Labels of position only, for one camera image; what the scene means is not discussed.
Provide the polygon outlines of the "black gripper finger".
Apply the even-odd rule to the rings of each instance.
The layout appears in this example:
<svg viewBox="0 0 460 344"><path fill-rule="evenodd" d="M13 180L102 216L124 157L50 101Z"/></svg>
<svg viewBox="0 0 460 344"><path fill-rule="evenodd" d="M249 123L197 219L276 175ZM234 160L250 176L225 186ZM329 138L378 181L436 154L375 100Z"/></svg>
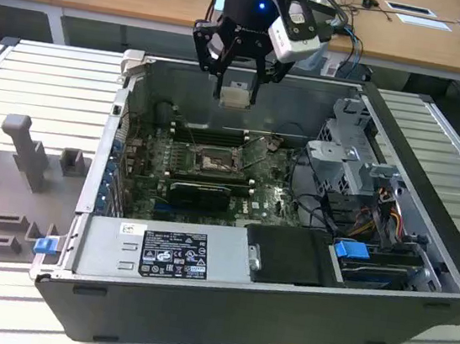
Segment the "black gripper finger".
<svg viewBox="0 0 460 344"><path fill-rule="evenodd" d="M235 33L232 22L198 19L193 27L193 42L201 71L217 79L213 96L219 99L224 74L233 61Z"/></svg>
<svg viewBox="0 0 460 344"><path fill-rule="evenodd" d="M289 63L282 63L281 61L275 61L270 66L267 66L265 59L256 60L256 73L251 84L250 105L256 103L256 97L261 85L270 82L279 83L288 74L289 67Z"/></svg>

